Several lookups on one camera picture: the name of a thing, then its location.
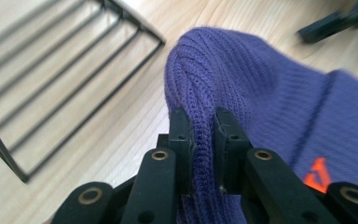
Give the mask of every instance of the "black wire rack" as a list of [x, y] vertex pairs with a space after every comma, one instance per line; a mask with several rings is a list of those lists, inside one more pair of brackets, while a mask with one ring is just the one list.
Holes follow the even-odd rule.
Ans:
[[[62, 1], [47, 1], [42, 6], [34, 9], [23, 19], [20, 19], [10, 25], [9, 28], [0, 34], [0, 46], [14, 34], [21, 33], [23, 27], [27, 26], [33, 20], [37, 20], [42, 17], [47, 11], [52, 10], [53, 8], [60, 8], [60, 4], [62, 4]], [[57, 51], [64, 48], [65, 45], [68, 45], [72, 39], [81, 39], [79, 36], [82, 34], [82, 31], [87, 27], [90, 28], [92, 25], [95, 25], [95, 21], [100, 20], [103, 17], [110, 18], [111, 22], [109, 25], [106, 25], [104, 30], [94, 36], [93, 39], [91, 39], [79, 52], [72, 55], [69, 60], [66, 60], [64, 65], [61, 66], [57, 72], [48, 78], [45, 78], [43, 83], [37, 85], [37, 87], [33, 87], [28, 94], [22, 96], [21, 99], [17, 101], [17, 104], [8, 110], [0, 110], [0, 131], [16, 120], [29, 105], [35, 104], [35, 102], [37, 102], [43, 94], [46, 93], [46, 91], [52, 88], [53, 85], [62, 81], [66, 74], [68, 74], [68, 71], [73, 69], [77, 64], [82, 63], [82, 60], [87, 57], [88, 54], [91, 54], [95, 48], [98, 46], [101, 47], [104, 42], [108, 41], [111, 34], [119, 32], [120, 29], [124, 29], [125, 23], [130, 24], [134, 32], [122, 40], [121, 44], [117, 46], [114, 51], [109, 52], [105, 59], [101, 59], [97, 63], [94, 63], [94, 67], [90, 70], [90, 72], [85, 72], [87, 74], [84, 75], [84, 78], [79, 81], [74, 88], [68, 91], [67, 94], [65, 94], [64, 97], [57, 102], [57, 104], [50, 106], [47, 111], [45, 111], [45, 114], [43, 114], [43, 116], [41, 116], [36, 123], [33, 123], [20, 137], [18, 137], [15, 141], [12, 141], [9, 147], [7, 147], [2, 136], [0, 136], [0, 158], [23, 182], [27, 182], [32, 176], [39, 172], [48, 160], [50, 160], [81, 128], [83, 128], [92, 117], [94, 117], [105, 105], [107, 105], [117, 92], [158, 52], [160, 48], [164, 46], [165, 41], [161, 35], [154, 31], [149, 24], [145, 24], [142, 20], [137, 19], [134, 15], [132, 15], [132, 13], [117, 2], [112, 0], [77, 0], [70, 1], [69, 5], [67, 4], [68, 6], [63, 9], [61, 13], [55, 15], [54, 17], [48, 17], [48, 20], [44, 22], [44, 25], [37, 27], [37, 29], [30, 35], [22, 36], [21, 40], [18, 41], [19, 43], [16, 44], [12, 50], [1, 55], [0, 69], [9, 63], [12, 63], [17, 56], [21, 55], [28, 48], [31, 48], [35, 42], [44, 38], [44, 36], [49, 34], [56, 26], [61, 25], [65, 27], [65, 21], [72, 20], [70, 17], [86, 4], [93, 4], [96, 9], [81, 20], [75, 27], [71, 29], [68, 28], [67, 32], [65, 32], [64, 35], [61, 35], [58, 40], [51, 41], [54, 43], [49, 43], [49, 47], [47, 49], [44, 49], [42, 53], [32, 57], [33, 60], [30, 63], [27, 63], [26, 65], [23, 64], [22, 69], [14, 75], [11, 75], [11, 78], [8, 81], [2, 81], [0, 84], [0, 99], [8, 95], [12, 89], [18, 88], [25, 78], [34, 75], [36, 70], [40, 66], [43, 66], [44, 63], [47, 63], [48, 60], [55, 59], [55, 57], [57, 57]], [[125, 50], [128, 50], [129, 48], [137, 48], [134, 46], [134, 42], [141, 37], [152, 40], [149, 42], [146, 41], [149, 45], [152, 43], [152, 47], [150, 47], [150, 50], [145, 54], [142, 60], [134, 63], [132, 58], [128, 58], [126, 63], [134, 63], [131, 66], [130, 72], [118, 81], [113, 89], [110, 89], [110, 91], [102, 97], [99, 103], [88, 111], [86, 116], [84, 116], [81, 121], [77, 122], [69, 132], [64, 134], [57, 143], [51, 144], [52, 148], [43, 159], [37, 161], [28, 172], [24, 172], [19, 164], [14, 160], [13, 153], [17, 153], [17, 151], [22, 150], [22, 146], [26, 143], [29, 144], [33, 136], [38, 133], [43, 126], [47, 125], [47, 123], [54, 117], [59, 116], [61, 111], [64, 110], [64, 108], [70, 104], [71, 101], [73, 101], [73, 99], [91, 83], [91, 81], [96, 79], [97, 76], [100, 75], [104, 69], [109, 67], [116, 58], [120, 57], [120, 54], [125, 54]], [[37, 147], [37, 143], [35, 142], [32, 142], [31, 145]]]

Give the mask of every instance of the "orange logo on fabric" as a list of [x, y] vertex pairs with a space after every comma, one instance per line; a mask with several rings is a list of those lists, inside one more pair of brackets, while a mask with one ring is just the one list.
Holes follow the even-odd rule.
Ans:
[[332, 183], [327, 166], [325, 165], [325, 158], [316, 158], [315, 162], [310, 167], [311, 171], [306, 174], [304, 184], [315, 188], [323, 193], [327, 192], [327, 187]]

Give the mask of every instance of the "knitted fabric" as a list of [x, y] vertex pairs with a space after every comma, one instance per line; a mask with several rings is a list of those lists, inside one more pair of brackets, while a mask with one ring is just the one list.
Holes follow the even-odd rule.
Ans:
[[[196, 192], [181, 198], [179, 223], [245, 222], [239, 196], [220, 194], [214, 180], [218, 106], [233, 112], [254, 147], [277, 152], [300, 179], [358, 184], [358, 81], [344, 71], [325, 75], [253, 35], [197, 28], [168, 58], [165, 94], [170, 114], [182, 106], [193, 120], [197, 144]], [[328, 172], [322, 180], [312, 165], [318, 158]]]

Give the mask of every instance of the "light wood surface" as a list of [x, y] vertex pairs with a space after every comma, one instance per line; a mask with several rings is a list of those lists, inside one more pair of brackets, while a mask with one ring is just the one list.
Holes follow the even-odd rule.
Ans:
[[[54, 9], [58, 13], [75, 0], [66, 0]], [[44, 1], [23, 0], [0, 1], [0, 32], [13, 21]], [[98, 113], [65, 147], [37, 174], [28, 184], [23, 184], [0, 160], [0, 223], [42, 223], [60, 206], [66, 196], [77, 186], [90, 181], [103, 181], [117, 186], [136, 174], [143, 155], [156, 145], [159, 133], [169, 128], [168, 112], [164, 100], [163, 71], [168, 53], [184, 32], [196, 26], [215, 26], [259, 35], [273, 47], [301, 63], [319, 69], [331, 71], [344, 68], [358, 77], [358, 30], [346, 30], [314, 45], [303, 45], [296, 31], [313, 21], [332, 13], [348, 4], [338, 0], [227, 0], [227, 1], [190, 1], [190, 0], [132, 0], [126, 1], [134, 13], [153, 24], [167, 40], [167, 44], [143, 69], [128, 83], [117, 96]], [[46, 43], [60, 36], [61, 30], [69, 29], [95, 10], [88, 4], [72, 19], [58, 26], [51, 35], [35, 43], [19, 59], [0, 70], [0, 85], [5, 83], [8, 74], [14, 74], [23, 68], [23, 64], [34, 59]], [[27, 32], [47, 20], [31, 25]], [[82, 44], [90, 40], [110, 20], [97, 20], [93, 28], [77, 37], [62, 48], [48, 61], [46, 66], [38, 68], [32, 76], [24, 79], [18, 87], [11, 90], [0, 101], [0, 119], [5, 110], [11, 108], [19, 97], [37, 87], [45, 75], [65, 62], [68, 52], [80, 50]], [[133, 27], [127, 25], [123, 33], [112, 35], [107, 46], [98, 48], [71, 75], [54, 87], [40, 105], [33, 105], [21, 114], [9, 128], [0, 131], [7, 145], [14, 144], [16, 138], [29, 129], [37, 116], [56, 105], [60, 97], [71, 90], [81, 77], [77, 71], [84, 71], [96, 64], [106, 54], [114, 50], [117, 38], [129, 36]], [[7, 53], [10, 46], [21, 36], [0, 47], [0, 57]], [[103, 70], [82, 95], [68, 105], [66, 114], [60, 114], [50, 122], [24, 149], [15, 154], [16, 160], [25, 169], [33, 167], [49, 150], [51, 142], [67, 132], [82, 116], [88, 113], [98, 99], [101, 99], [112, 85], [118, 83], [120, 74], [129, 70], [129, 66], [141, 59], [140, 54], [147, 52], [153, 43], [137, 41], [134, 51], [126, 51], [118, 58], [120, 63], [112, 63]]]

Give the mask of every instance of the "purple cloth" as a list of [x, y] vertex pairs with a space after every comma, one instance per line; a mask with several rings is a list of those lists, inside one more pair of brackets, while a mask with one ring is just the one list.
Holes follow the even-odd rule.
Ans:
[[[255, 147], [276, 151], [300, 179], [314, 174], [326, 185], [327, 175], [328, 181], [358, 184], [358, 80], [344, 71], [324, 75], [253, 35], [197, 28], [168, 58], [165, 94], [170, 114], [183, 106], [193, 120], [197, 144], [196, 193], [180, 200], [179, 223], [245, 222], [239, 196], [220, 194], [214, 181], [218, 106], [234, 113]], [[318, 158], [324, 159], [324, 177], [315, 170]]]

